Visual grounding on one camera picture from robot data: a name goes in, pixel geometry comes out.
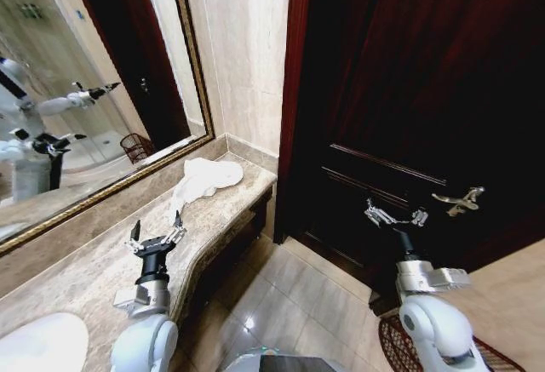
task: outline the door handle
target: door handle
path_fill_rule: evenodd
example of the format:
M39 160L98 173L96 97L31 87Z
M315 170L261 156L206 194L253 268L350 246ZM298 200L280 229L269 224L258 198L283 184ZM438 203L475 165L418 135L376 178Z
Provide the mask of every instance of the door handle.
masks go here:
M140 79L140 88L142 89L142 91L144 91L146 94L149 94L150 91L149 91L149 88L147 87L147 80L145 77L142 77Z
M460 213L465 213L466 209L477 210L479 208L477 197L480 196L485 189L482 186L471 187L469 192L464 197L449 197L441 196L432 193L432 196L443 203L453 203L454 206L447 210L447 214L451 217L456 217Z

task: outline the mirror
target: mirror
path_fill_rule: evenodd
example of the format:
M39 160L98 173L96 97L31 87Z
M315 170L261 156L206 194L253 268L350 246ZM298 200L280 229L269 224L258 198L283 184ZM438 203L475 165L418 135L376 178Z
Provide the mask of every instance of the mirror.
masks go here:
M185 0L0 0L0 21L0 250L213 138Z

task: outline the door panel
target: door panel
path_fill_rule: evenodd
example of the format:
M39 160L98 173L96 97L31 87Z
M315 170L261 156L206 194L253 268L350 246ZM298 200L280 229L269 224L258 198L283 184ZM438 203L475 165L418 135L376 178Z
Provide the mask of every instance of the door panel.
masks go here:
M469 271L542 238L545 0L310 0L289 234L391 293L398 241L364 216L430 213L415 244ZM451 218L431 197L484 186ZM526 229L516 235L513 229Z

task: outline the wicker basket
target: wicker basket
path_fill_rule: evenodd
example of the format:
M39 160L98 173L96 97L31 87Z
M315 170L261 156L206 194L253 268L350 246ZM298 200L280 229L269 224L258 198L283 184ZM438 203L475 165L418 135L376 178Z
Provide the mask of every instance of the wicker basket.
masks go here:
M125 150L132 163L146 159L155 152L153 143L138 134L128 134L119 142L119 145Z

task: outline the gold mirror frame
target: gold mirror frame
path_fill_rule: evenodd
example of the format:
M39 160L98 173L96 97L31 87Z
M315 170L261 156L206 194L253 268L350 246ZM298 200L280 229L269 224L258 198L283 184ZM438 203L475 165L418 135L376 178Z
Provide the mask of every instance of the gold mirror frame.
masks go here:
M197 87L197 93L199 102L201 105L201 112L203 113L204 127L206 128L206 134L189 145L172 151L170 154L159 158L157 161L150 163L149 165L137 169L132 174L129 174L122 179L116 180L111 185L100 189L99 191L91 194L84 200L81 200L73 205L68 206L62 212L59 212L49 218L38 222L33 227L28 227L21 232L15 233L12 237L6 239L0 244L0 257L8 254L21 247L23 244L30 242L31 240L39 237L45 232L51 230L55 226L63 223L64 221L71 219L75 215L79 215L84 210L95 206L97 203L103 201L107 197L122 191L126 187L129 187L148 175L157 172L161 168L173 163L176 159L184 157L189 152L192 152L200 146L210 142L214 139L214 127L212 125L212 118L210 116L210 108L208 102L208 95L206 93L206 85L204 83L203 70L201 67L200 58L198 56L197 40L195 38L195 30L193 28L191 10L189 9L188 0L176 0L178 6L178 14L180 16L182 31L184 39L186 41L187 52L191 62L193 79L195 86Z

